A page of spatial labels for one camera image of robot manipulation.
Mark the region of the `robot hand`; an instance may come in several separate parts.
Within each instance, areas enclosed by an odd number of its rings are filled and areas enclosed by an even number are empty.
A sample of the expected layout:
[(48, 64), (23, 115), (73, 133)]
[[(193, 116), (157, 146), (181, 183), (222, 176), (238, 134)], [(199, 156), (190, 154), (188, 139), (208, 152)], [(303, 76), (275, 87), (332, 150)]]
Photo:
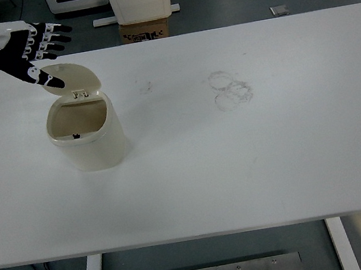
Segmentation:
[(33, 62), (55, 59), (72, 38), (72, 27), (57, 23), (0, 23), (0, 71), (30, 84), (63, 88), (64, 81), (47, 74)]

